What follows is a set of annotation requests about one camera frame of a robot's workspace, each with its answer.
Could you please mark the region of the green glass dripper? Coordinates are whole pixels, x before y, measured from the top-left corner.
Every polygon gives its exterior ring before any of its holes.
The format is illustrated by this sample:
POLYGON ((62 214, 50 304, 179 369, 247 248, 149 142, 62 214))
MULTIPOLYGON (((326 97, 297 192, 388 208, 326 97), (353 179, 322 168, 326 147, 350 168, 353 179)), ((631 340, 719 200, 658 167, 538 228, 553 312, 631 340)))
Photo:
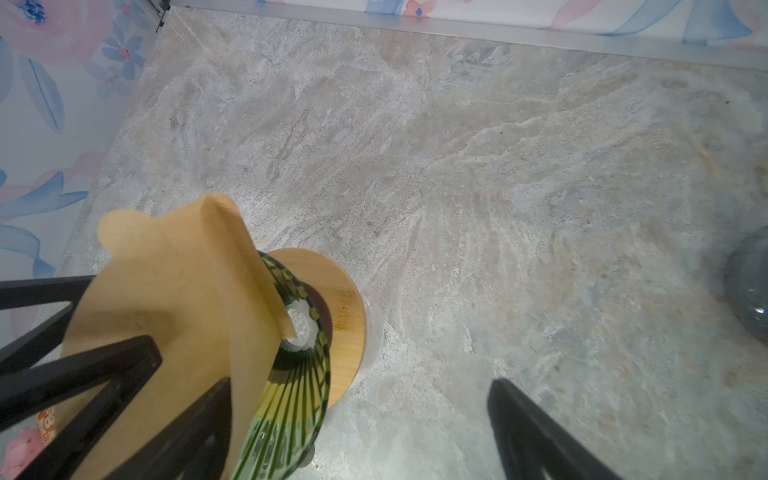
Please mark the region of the green glass dripper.
POLYGON ((332 319, 319 292, 262 252, 284 306, 306 313, 314 337, 307 346, 281 342, 232 479, 286 479, 307 460, 329 406, 332 319))

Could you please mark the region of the brown paper coffee filter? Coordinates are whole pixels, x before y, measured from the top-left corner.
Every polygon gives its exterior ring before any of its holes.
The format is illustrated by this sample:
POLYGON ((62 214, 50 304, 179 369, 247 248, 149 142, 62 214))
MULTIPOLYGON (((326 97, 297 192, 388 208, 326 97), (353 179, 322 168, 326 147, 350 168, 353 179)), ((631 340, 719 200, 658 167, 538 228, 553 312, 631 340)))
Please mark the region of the brown paper coffee filter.
POLYGON ((79 302, 62 355, 147 335, 162 362, 76 470, 101 479, 222 379, 230 478, 291 320, 235 203, 209 194, 165 216, 116 210, 99 224, 110 261, 79 302))

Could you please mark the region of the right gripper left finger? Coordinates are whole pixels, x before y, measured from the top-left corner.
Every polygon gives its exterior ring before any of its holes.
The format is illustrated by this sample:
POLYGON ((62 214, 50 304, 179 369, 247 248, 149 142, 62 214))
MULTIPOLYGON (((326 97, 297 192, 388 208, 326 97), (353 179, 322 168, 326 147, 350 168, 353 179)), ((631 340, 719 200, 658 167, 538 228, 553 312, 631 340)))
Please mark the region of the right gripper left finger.
POLYGON ((217 382, 108 477, 220 478, 232 430, 231 393, 230 379, 217 382))

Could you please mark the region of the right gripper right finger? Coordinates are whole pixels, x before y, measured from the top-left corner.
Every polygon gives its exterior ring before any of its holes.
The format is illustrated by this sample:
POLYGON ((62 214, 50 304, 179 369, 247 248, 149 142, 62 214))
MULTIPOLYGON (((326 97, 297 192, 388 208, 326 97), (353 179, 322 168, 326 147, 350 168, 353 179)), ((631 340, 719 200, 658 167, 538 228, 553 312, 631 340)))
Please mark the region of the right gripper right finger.
POLYGON ((491 383, 487 410, 508 479, 618 477, 510 380, 491 383))

